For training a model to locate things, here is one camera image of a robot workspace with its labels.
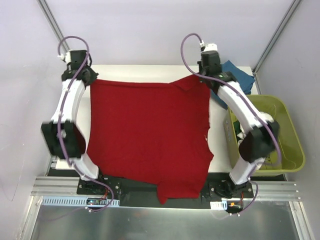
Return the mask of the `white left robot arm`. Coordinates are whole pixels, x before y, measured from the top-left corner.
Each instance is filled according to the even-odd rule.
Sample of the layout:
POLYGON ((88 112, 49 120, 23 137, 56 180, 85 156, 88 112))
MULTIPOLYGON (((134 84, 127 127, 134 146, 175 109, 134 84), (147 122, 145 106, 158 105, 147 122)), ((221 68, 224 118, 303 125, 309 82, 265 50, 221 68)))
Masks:
POLYGON ((41 132, 53 157, 73 168, 88 188, 99 195, 105 191, 106 183, 100 179, 99 167, 87 153, 87 141, 77 126, 77 115, 86 88, 98 76, 91 68, 91 57, 87 50, 70 50, 60 56, 66 63, 61 75, 61 95, 50 121, 41 124, 41 132))

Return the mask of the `red t-shirt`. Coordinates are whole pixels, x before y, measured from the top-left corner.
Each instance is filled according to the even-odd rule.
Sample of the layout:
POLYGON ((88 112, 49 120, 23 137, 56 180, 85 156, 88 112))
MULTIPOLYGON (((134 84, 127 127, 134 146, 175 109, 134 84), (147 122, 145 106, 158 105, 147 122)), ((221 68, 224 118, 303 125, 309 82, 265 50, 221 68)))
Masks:
POLYGON ((195 199, 213 159, 209 99, 195 75, 170 83, 98 79, 87 153, 105 175, 156 185, 161 204, 195 199))

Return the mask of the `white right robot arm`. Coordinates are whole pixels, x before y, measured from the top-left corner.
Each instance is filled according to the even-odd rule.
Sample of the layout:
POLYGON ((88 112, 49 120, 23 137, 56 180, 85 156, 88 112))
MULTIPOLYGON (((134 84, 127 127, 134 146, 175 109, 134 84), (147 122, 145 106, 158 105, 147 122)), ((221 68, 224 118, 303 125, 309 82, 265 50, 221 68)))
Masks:
POLYGON ((258 111, 232 73, 222 70, 216 44, 202 41, 200 51, 198 64, 202 81, 227 104, 244 130, 245 138, 238 147, 238 160, 229 173, 231 181, 225 184, 226 194, 234 198, 242 193, 242 184, 250 180, 271 152, 276 151, 279 158, 282 156, 278 144, 280 126, 258 111))

